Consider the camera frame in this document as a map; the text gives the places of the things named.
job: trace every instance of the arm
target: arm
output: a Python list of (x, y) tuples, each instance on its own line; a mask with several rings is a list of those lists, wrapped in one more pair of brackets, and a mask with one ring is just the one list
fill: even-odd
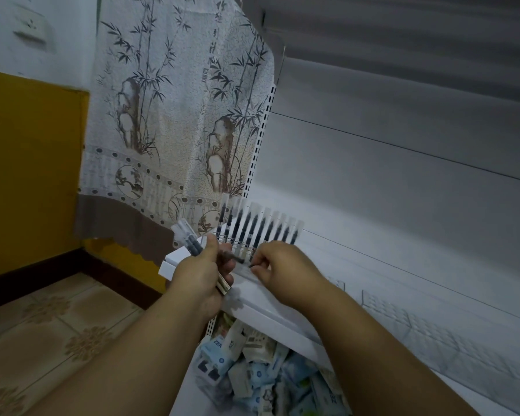
[(218, 269), (233, 281), (235, 263), (218, 259), (208, 235), (204, 251), (177, 266), (167, 292), (138, 321), (27, 415), (169, 414), (202, 330), (220, 310)]
[(273, 241), (252, 272), (312, 323), (354, 414), (477, 415), (297, 247)]

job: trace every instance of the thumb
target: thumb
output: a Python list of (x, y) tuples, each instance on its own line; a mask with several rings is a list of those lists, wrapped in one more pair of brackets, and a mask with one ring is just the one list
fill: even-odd
[(218, 257), (218, 249), (220, 245), (218, 244), (218, 239), (213, 233), (206, 234), (206, 246), (200, 253), (199, 257), (202, 257), (208, 261), (213, 263), (216, 262)]
[(264, 286), (269, 286), (270, 280), (272, 278), (271, 270), (268, 270), (261, 265), (255, 265), (254, 267), (250, 268), (250, 271), (262, 282)]

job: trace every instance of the pile of packages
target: pile of packages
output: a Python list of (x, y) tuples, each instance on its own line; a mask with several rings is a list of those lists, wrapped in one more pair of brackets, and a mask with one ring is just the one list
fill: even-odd
[(226, 329), (200, 345), (193, 363), (199, 388), (216, 406), (258, 416), (352, 414), (333, 372), (242, 321), (224, 320)]

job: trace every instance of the curtain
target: curtain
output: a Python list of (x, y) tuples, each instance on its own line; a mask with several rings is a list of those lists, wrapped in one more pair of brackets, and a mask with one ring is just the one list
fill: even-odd
[(274, 61), (234, 0), (103, 0), (75, 233), (158, 265), (242, 195)]

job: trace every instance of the brown curtain trim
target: brown curtain trim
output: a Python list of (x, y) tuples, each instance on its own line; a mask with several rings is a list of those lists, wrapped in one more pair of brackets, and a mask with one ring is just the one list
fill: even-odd
[(74, 232), (82, 239), (113, 238), (158, 266), (175, 250), (170, 229), (113, 198), (79, 194)]

